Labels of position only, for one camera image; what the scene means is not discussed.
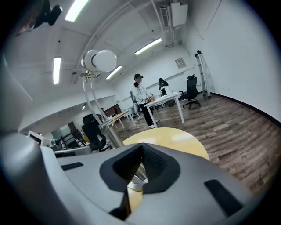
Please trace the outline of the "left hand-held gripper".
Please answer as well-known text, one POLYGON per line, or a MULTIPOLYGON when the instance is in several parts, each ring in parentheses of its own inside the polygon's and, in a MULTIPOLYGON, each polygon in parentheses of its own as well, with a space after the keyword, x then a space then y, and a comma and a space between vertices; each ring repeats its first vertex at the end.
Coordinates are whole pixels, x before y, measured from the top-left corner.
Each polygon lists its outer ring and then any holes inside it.
POLYGON ((48 147, 52 149, 57 158, 91 154, 91 148, 89 146, 62 149, 62 146, 56 139, 51 140, 45 138, 42 135, 37 134, 33 131, 29 131, 28 136, 34 141, 36 141, 40 147, 48 147))

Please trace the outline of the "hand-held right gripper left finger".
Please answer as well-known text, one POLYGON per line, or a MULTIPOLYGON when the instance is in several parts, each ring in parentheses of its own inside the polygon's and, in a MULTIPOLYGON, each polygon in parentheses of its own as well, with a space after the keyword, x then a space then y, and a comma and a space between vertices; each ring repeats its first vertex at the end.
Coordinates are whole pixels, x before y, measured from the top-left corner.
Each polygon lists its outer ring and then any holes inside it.
POLYGON ((49 225, 143 225, 140 208, 130 211, 127 187, 121 192, 110 189, 100 176, 110 174, 112 166, 104 161, 140 144, 92 155, 56 158, 52 149, 41 149, 42 177, 48 194, 41 209, 42 220, 49 225))

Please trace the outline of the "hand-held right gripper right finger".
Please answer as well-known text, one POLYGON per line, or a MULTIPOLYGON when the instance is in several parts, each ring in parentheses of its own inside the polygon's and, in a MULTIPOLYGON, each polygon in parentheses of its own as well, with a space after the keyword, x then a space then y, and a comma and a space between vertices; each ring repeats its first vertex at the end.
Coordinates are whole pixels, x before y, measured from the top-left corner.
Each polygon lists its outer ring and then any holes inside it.
POLYGON ((245 225, 262 200, 210 161, 159 145, 174 158, 177 180, 164 192, 144 194, 129 225, 245 225))

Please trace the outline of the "silver metal stand tool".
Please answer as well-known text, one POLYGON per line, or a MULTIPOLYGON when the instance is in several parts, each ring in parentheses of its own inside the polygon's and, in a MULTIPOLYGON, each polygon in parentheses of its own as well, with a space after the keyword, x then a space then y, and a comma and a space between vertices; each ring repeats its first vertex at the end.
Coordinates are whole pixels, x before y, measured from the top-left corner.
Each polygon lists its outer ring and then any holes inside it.
POLYGON ((89 91, 86 86, 86 81, 90 83, 90 90, 94 97, 95 103, 102 113, 101 105, 98 102, 96 97, 93 78, 98 78, 101 73, 106 73, 112 71, 117 64, 117 56, 111 50, 90 50, 84 54, 81 59, 81 65, 83 68, 83 72, 81 73, 82 81, 83 81, 83 92, 86 97, 87 105, 92 112, 94 118, 99 123, 100 128, 105 128, 106 132, 108 133, 109 139, 112 142, 114 147, 121 147, 124 144, 121 142, 117 134, 114 132, 111 124, 113 120, 110 119, 107 122, 101 122, 100 119, 97 117, 96 112, 91 104, 91 100, 89 99, 89 91))

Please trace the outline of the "black office chair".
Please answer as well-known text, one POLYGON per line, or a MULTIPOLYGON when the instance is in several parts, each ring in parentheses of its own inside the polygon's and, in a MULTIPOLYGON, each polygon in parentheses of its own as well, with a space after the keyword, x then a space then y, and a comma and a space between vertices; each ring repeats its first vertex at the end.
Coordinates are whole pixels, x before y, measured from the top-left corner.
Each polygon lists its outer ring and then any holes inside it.
POLYGON ((107 149, 112 149, 112 146, 107 143, 106 137, 99 128, 99 122, 92 114, 83 117, 82 122, 82 130, 90 142, 92 151, 103 152, 107 149))
POLYGON ((195 77, 195 75, 193 74, 192 76, 188 76, 187 77, 187 92, 184 94, 182 93, 182 95, 180 96, 181 100, 188 100, 188 103, 183 105, 183 108, 188 105, 188 109, 191 109, 191 106, 193 104, 197 104, 199 107, 201 106, 200 102, 195 99, 197 97, 197 95, 199 94, 198 90, 197 90, 197 77, 195 77))

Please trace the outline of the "round yellow wooden table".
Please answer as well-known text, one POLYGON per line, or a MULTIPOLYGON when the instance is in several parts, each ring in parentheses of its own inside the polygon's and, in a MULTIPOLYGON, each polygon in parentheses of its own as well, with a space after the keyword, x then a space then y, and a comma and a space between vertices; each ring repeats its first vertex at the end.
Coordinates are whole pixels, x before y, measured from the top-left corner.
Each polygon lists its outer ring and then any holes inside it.
MULTIPOLYGON (((124 145, 136 143, 159 145, 209 160, 207 151, 198 139, 176 128, 154 128, 142 131, 123 141, 124 145)), ((132 212, 136 210, 143 199, 143 185, 147 183, 147 181, 145 168, 143 165, 140 165, 138 171, 127 186, 130 209, 132 212)))

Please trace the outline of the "wooden top table white legs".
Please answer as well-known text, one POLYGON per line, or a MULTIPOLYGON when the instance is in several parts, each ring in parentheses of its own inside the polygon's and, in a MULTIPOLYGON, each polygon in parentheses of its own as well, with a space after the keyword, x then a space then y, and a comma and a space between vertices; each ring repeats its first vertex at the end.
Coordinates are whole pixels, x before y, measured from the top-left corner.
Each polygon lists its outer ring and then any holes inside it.
POLYGON ((127 110, 127 111, 124 111, 124 112, 122 112, 120 114, 115 115, 114 117, 110 117, 107 121, 105 121, 102 124, 100 124, 99 125, 100 129, 109 128, 110 125, 114 126, 114 123, 116 121, 119 121, 121 126, 122 126, 122 128, 125 129, 125 127, 124 127, 124 125, 123 125, 123 123, 121 121, 121 118, 123 116, 129 117, 130 121, 133 123, 133 126, 136 127, 136 123, 135 123, 133 117, 131 116, 129 110, 127 110))

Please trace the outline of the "white square table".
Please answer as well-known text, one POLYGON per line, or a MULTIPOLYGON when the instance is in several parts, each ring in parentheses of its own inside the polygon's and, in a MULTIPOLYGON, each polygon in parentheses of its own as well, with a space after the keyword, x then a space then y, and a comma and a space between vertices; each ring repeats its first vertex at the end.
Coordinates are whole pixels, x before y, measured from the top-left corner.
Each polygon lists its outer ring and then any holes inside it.
POLYGON ((174 100, 176 102, 177 108, 178 108, 178 112, 179 112, 179 115, 180 115, 180 118, 181 118, 181 122, 184 123, 184 117, 183 117, 183 113, 182 113, 182 109, 181 109, 178 97, 179 97, 179 93, 178 92, 173 92, 173 93, 171 93, 169 95, 164 95, 162 97, 159 97, 159 98, 155 99, 154 101, 152 101, 152 102, 150 102, 150 103, 145 105, 145 107, 147 108, 147 110, 149 112, 149 115, 150 115, 150 117, 152 119, 152 122, 153 122, 155 128, 158 128, 158 126, 157 126, 157 123, 156 123, 156 121, 154 119, 154 116, 152 115, 150 107, 153 107, 153 109, 155 110, 155 106, 156 105, 162 104, 162 103, 164 103, 166 101, 169 101, 169 100, 174 100))

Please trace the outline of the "aluminium ladder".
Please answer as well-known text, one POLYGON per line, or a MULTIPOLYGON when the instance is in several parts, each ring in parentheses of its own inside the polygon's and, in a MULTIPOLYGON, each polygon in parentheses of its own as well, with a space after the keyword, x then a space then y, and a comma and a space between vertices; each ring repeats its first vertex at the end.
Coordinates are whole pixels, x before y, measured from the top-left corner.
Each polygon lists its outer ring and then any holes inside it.
POLYGON ((207 81, 207 75, 206 75, 206 71, 205 71, 205 63, 203 62, 203 56, 202 56, 202 52, 200 50, 197 50, 197 52, 195 53, 195 58, 198 63, 198 69, 199 69, 199 73, 200 73, 200 77, 201 77, 203 95, 206 96, 207 98, 211 98, 210 88, 209 88, 209 84, 207 81))

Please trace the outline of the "white ceiling air unit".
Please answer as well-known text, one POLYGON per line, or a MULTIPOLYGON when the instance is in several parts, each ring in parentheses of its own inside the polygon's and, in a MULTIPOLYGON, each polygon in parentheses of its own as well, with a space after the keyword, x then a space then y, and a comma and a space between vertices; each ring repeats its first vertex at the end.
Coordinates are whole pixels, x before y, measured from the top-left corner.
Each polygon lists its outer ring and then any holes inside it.
POLYGON ((187 20, 188 4, 180 2, 160 6, 163 26, 165 28, 184 25, 187 20))

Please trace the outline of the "grey wall panel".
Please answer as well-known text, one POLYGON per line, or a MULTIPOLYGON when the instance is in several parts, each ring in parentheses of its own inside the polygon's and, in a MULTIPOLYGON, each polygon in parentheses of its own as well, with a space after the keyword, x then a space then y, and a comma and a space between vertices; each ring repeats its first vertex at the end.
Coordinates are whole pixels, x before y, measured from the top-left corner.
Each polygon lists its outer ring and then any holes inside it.
POLYGON ((186 67, 186 63, 185 63, 185 61, 184 61, 184 59, 182 57, 176 59, 175 63, 177 65, 178 69, 182 69, 182 68, 186 67))

